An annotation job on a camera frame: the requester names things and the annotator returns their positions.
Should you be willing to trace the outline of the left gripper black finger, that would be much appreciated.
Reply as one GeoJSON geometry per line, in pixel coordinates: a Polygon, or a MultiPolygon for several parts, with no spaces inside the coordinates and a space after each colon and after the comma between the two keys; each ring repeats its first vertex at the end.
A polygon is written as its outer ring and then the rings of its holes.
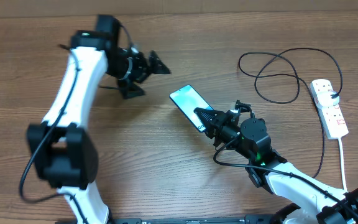
{"type": "Polygon", "coordinates": [[[171,74],[170,69],[161,61],[154,50],[149,54],[149,71],[154,74],[171,74]]]}
{"type": "Polygon", "coordinates": [[[125,100],[145,95],[145,91],[131,81],[118,80],[117,85],[122,97],[125,100]]]}

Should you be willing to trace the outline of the Galaxy smartphone blue screen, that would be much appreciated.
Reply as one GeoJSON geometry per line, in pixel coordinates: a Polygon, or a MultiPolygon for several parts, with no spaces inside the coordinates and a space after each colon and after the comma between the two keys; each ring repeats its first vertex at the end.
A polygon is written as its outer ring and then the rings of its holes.
{"type": "Polygon", "coordinates": [[[172,92],[169,97],[199,132],[205,131],[205,126],[195,114],[195,109],[213,110],[213,108],[191,85],[181,87],[172,92]]]}

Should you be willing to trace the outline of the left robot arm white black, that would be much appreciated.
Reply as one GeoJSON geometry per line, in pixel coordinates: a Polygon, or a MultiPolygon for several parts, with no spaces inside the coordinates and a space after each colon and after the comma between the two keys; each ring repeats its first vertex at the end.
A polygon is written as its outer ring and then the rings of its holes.
{"type": "Polygon", "coordinates": [[[65,198],[75,223],[113,223],[96,185],[98,152],[88,135],[91,107],[104,75],[117,81],[125,99],[144,95],[140,84],[152,74],[168,74],[156,52],[145,57],[132,42],[119,46],[124,26],[100,14],[93,30],[78,30],[65,46],[67,68],[56,98],[40,124],[27,128],[28,168],[65,198]]]}

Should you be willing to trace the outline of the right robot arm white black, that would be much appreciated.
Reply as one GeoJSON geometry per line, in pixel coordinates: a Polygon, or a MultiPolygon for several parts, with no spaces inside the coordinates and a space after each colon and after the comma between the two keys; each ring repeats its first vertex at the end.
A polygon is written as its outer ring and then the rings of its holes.
{"type": "Polygon", "coordinates": [[[256,187],[291,201],[270,223],[358,223],[358,188],[337,189],[295,168],[273,149],[265,121],[249,105],[237,112],[196,108],[195,115],[219,152],[234,150],[248,160],[243,168],[256,187]]]}

